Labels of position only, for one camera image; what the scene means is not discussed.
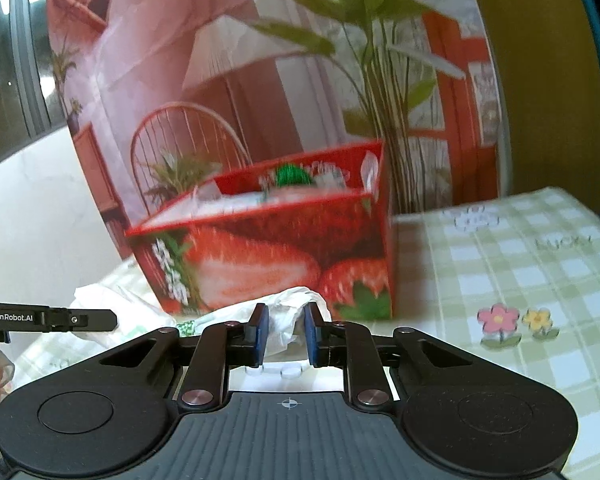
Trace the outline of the white floral cloth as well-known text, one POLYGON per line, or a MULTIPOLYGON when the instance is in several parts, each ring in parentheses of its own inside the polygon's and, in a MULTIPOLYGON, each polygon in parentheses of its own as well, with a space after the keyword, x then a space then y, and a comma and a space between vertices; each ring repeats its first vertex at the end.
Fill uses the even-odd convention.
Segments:
POLYGON ((325 321, 329 322, 332 319, 324 298, 303 286, 231 304, 198 318, 188 314, 181 321, 124 288, 99 284, 77 289, 70 307, 114 312, 117 315, 118 327, 112 332, 79 334, 83 339, 94 341, 105 348, 112 348, 164 326, 176 326, 183 337, 198 336, 212 324, 227 321, 246 322, 257 304, 265 304, 268 307, 265 357, 277 359, 282 354, 293 356, 306 348, 303 307, 310 302, 317 305, 325 321))

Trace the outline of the printed room scene backdrop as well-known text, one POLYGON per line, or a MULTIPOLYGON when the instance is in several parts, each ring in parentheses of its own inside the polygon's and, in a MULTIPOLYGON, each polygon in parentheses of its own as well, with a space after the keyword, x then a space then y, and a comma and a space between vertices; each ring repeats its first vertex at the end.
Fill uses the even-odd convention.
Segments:
POLYGON ((122 255, 161 170, 385 143, 400 214, 500 192, 477 0, 46 0, 52 74, 122 255))

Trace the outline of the red strawberry cardboard box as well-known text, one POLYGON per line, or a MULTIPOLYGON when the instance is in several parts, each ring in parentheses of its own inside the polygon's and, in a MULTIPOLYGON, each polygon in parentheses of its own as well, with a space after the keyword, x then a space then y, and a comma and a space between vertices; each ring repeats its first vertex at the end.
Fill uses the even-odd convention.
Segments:
POLYGON ((304 286, 336 320, 393 314, 391 200, 384 144, 266 160, 208 177, 126 237, 163 310, 201 313, 304 286), (312 186, 276 188, 301 165, 312 186))

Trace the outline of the green yarn ball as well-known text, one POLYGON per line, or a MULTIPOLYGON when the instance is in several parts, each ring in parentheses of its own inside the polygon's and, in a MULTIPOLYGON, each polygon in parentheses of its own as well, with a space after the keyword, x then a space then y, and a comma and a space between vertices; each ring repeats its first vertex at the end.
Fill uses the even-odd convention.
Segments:
POLYGON ((308 170, 301 165, 286 162, 274 170, 274 185, 276 188, 289 188, 290 186, 312 186, 314 179, 308 170))

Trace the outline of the green checked tablecloth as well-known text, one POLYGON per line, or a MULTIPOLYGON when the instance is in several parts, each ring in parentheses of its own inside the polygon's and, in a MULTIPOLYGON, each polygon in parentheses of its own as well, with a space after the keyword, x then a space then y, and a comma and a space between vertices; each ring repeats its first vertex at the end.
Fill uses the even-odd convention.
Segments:
POLYGON ((309 366, 299 309, 361 299, 363 321, 387 335, 408 325, 551 386, 579 419, 565 473, 600 479, 600 219, 559 188, 396 220, 396 289, 365 258, 334 264, 305 283, 268 282, 222 301, 222 320, 273 306, 260 372, 230 378, 239 389, 338 388, 336 370, 309 366))

